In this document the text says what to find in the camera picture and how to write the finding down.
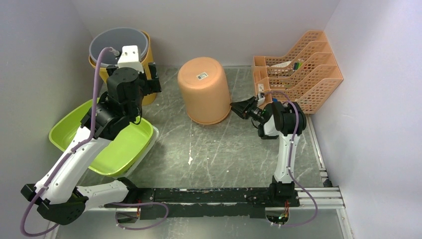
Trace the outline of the orange plastic bucket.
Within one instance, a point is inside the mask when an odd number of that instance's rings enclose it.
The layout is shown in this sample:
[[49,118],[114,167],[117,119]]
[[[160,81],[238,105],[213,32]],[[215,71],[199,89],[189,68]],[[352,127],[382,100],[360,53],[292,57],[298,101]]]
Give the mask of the orange plastic bucket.
[[231,96],[224,68],[217,60],[189,60],[180,68],[177,82],[191,120],[212,125],[228,116]]

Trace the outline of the grey plastic bin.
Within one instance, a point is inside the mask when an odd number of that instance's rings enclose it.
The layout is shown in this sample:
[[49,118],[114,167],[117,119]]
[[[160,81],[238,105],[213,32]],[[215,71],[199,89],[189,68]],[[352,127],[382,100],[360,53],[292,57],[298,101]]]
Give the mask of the grey plastic bin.
[[129,27],[113,28],[97,35],[89,46],[93,67],[131,67],[141,62],[148,52],[150,39],[141,30]]

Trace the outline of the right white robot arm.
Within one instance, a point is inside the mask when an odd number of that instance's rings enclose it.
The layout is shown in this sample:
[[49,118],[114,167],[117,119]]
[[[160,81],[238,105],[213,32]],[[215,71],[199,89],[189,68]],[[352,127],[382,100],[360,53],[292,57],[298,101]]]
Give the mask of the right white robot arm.
[[257,121],[258,136],[261,139],[278,139],[279,152],[276,169],[270,184],[269,201],[281,206],[288,197],[294,195],[294,162],[301,134],[306,129],[307,120],[297,102],[272,102],[263,109],[258,108],[258,99],[251,97],[230,104],[231,110],[240,118]]

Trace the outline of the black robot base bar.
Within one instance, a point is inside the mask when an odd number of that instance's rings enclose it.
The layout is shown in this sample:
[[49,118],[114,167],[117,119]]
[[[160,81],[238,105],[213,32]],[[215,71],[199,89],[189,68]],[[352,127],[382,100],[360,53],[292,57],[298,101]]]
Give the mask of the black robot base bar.
[[266,218],[267,208],[298,207],[298,192],[273,196],[271,187],[246,188],[133,188],[122,202],[108,207],[140,208],[141,219],[236,217]]

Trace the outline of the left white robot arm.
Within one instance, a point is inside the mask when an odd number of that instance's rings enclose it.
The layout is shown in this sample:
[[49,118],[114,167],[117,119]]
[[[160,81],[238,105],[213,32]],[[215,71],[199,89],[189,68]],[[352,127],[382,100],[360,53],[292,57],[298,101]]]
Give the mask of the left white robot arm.
[[41,180],[23,186],[21,194],[42,218],[64,226],[94,207],[136,204],[137,187],[127,178],[89,187],[77,183],[122,131],[142,122],[139,103],[161,91],[155,63],[148,63],[148,69],[150,79],[133,66],[109,67],[107,91],[94,95],[73,141]]

